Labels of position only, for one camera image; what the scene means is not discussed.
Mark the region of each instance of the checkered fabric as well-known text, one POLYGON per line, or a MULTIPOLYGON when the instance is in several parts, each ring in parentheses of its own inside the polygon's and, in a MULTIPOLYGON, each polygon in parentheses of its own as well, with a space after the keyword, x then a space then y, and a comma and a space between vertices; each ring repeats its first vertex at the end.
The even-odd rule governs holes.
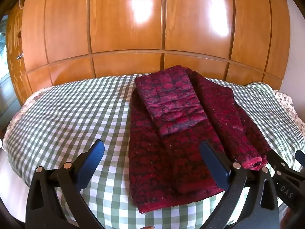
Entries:
MULTIPOLYGON (((129 103, 134 79, 140 75, 103 77, 59 85, 48 90, 20 119, 4 142, 14 171, 30 185, 37 166, 55 169, 87 151, 96 139, 105 143, 105 155, 82 196, 106 228, 199 228, 222 193, 200 202, 140 214, 129 194, 129 103)), ((305 142, 282 109, 270 86, 239 86, 213 80, 233 89, 237 103, 262 131, 270 146, 298 170, 297 149, 305 142)), ((245 202, 244 189, 231 217, 236 220, 245 202)), ((65 214, 72 214, 57 191, 65 214)))

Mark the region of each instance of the floral pattern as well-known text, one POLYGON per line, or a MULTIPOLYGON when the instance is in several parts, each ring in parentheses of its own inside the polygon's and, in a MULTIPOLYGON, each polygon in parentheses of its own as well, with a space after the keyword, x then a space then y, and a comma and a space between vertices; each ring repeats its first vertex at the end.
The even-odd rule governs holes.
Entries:
POLYGON ((186 71, 229 159, 242 163, 247 169, 258 170, 265 166, 269 144, 236 103, 232 89, 211 82, 190 69, 186 71))
POLYGON ((273 92, 277 100, 281 104, 282 108, 288 113, 289 117, 293 120, 298 130, 301 132, 303 137, 305 137, 305 123, 297 115, 293 107, 292 98, 289 95, 284 94, 278 90, 274 90, 273 92))
POLYGON ((18 121, 23 117, 23 115, 26 113, 26 111, 32 107, 32 105, 40 98, 42 97, 42 95, 47 92, 49 89, 51 89, 52 87, 48 87, 48 88, 43 88, 40 89, 38 91, 36 91, 34 94, 32 94, 24 103, 24 105, 22 106, 22 108, 19 110, 19 112, 17 112, 14 117, 12 118, 12 120, 10 121, 10 124, 8 125, 7 129, 6 129, 6 133, 4 135, 4 139, 3 142, 6 141, 6 139, 9 137, 9 135, 11 134, 11 131, 13 129, 13 127, 18 123, 18 121))

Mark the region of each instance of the folded cloth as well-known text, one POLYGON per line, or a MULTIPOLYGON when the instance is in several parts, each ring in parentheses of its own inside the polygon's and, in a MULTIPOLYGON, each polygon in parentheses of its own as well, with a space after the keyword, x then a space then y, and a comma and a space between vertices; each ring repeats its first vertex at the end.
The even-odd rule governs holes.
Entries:
POLYGON ((177 190, 210 189, 215 182, 199 153, 199 144, 207 140, 217 151, 224 151, 185 69, 177 65, 138 77, 135 83, 169 154, 177 190))
POLYGON ((132 93, 128 158, 130 192, 140 213, 200 201, 222 191, 215 183, 188 194, 176 190, 170 157, 137 89, 132 93))
POLYGON ((203 140, 245 168, 266 164, 270 147, 230 88, 181 66, 135 83, 128 155, 131 195, 141 213, 221 191, 199 154, 203 140))
POLYGON ((265 166, 270 146, 259 128, 236 103, 232 89, 211 82, 190 69, 186 72, 229 159, 241 163, 246 169, 258 170, 265 166))

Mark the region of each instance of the red damask textile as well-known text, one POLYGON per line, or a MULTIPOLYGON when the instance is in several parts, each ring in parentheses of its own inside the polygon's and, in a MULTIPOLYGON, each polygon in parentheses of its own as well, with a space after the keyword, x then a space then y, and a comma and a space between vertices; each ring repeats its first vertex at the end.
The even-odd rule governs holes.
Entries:
POLYGON ((203 140, 245 168, 270 149, 230 88, 177 65, 135 79, 129 143, 130 191, 141 213, 219 193, 200 154, 203 140))
POLYGON ((251 118, 236 103, 232 89, 211 82, 190 69, 186 72, 227 157, 232 162, 242 163, 246 169, 259 170, 266 165, 266 151, 270 146, 251 118))
MULTIPOLYGON (((132 93, 128 157, 130 192, 140 213, 200 201, 222 191, 214 181, 199 192, 177 191, 169 154, 137 89, 132 93)), ((211 180, 207 171, 203 173, 211 180)))

